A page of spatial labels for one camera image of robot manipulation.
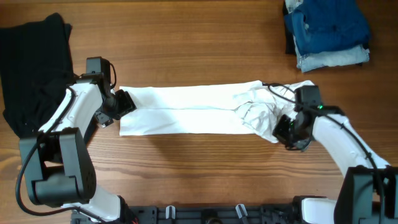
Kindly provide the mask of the white t-shirt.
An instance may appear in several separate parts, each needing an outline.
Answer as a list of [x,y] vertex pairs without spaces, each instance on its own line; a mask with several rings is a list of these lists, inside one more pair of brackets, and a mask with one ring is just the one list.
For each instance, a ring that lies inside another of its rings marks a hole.
[[183,87],[124,86],[137,108],[120,120],[120,136],[153,134],[256,134],[277,143],[277,122],[296,113],[293,91],[310,80],[266,87],[259,80]]

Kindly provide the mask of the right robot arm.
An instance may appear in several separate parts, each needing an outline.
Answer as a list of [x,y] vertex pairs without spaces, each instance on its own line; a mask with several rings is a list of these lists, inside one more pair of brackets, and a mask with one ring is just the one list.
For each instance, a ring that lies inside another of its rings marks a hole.
[[344,112],[325,106],[317,86],[293,91],[297,115],[283,115],[273,135],[290,151],[319,142],[339,167],[343,185],[337,200],[294,198],[297,223],[397,223],[397,168],[378,156],[357,134]]

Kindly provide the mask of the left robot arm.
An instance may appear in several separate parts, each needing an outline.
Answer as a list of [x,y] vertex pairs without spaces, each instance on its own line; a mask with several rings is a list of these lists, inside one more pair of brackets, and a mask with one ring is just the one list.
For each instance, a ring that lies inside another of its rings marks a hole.
[[84,135],[92,119],[102,127],[134,111],[124,90],[115,91],[114,65],[102,57],[86,60],[52,117],[32,137],[19,141],[22,167],[16,180],[20,209],[38,217],[73,210],[97,223],[138,223],[125,200],[97,184]]

